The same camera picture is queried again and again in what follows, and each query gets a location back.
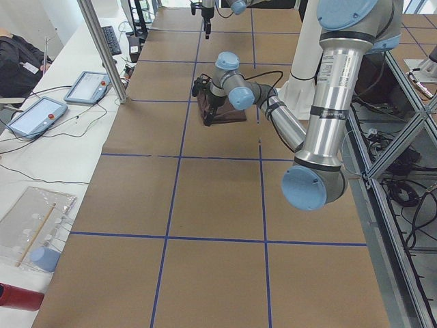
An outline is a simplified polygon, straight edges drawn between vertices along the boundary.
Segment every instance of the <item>light blue circular cap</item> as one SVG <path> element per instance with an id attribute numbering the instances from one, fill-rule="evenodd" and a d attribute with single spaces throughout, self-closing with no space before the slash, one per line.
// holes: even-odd
<path id="1" fill-rule="evenodd" d="M 287 201 L 300 210 L 318 210 L 326 203 L 326 188 L 311 169 L 295 165 L 282 178 L 282 192 Z"/>
<path id="2" fill-rule="evenodd" d="M 236 87 L 228 96 L 229 102 L 239 111 L 244 111 L 253 105 L 255 96 L 248 87 Z"/>
<path id="3" fill-rule="evenodd" d="M 232 12 L 234 12 L 235 15 L 242 14 L 246 8 L 246 2 L 243 0 L 237 0 L 231 5 Z"/>
<path id="4" fill-rule="evenodd" d="M 41 269 L 53 272 L 61 254 L 48 247 L 39 247 L 30 253 L 30 260 Z"/>
<path id="5" fill-rule="evenodd" d="M 218 54 L 216 67 L 221 70 L 236 70 L 240 67 L 240 59 L 235 53 L 223 51 Z"/>
<path id="6" fill-rule="evenodd" d="M 320 0 L 317 18 L 328 31 L 338 31 L 357 24 L 379 0 Z"/>

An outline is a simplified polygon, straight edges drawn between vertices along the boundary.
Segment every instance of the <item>red cylinder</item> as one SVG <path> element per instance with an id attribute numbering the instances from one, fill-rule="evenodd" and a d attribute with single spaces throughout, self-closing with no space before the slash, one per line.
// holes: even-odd
<path id="1" fill-rule="evenodd" d="M 27 311 L 40 309 L 44 294 L 0 283 L 0 306 Z"/>

